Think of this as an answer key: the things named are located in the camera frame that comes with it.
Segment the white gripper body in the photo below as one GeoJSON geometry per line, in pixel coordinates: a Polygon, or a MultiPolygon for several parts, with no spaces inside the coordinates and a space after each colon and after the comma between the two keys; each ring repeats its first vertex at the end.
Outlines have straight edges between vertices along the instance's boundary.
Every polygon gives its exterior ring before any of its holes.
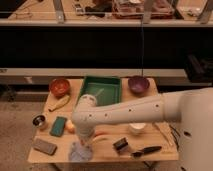
{"type": "Polygon", "coordinates": [[[90,146],[92,144],[94,137],[95,137],[95,132],[92,131],[89,134],[78,133],[77,136],[78,136],[78,139],[79,139],[80,144],[82,146],[90,146]]]}

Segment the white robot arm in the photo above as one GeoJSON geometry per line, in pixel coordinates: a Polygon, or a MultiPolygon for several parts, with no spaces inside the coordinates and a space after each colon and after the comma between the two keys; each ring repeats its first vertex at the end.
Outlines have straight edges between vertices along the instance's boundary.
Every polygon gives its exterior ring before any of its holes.
{"type": "Polygon", "coordinates": [[[213,171],[213,88],[159,93],[108,106],[92,95],[79,99],[71,120],[87,142],[97,125],[179,122],[180,171],[213,171]]]}

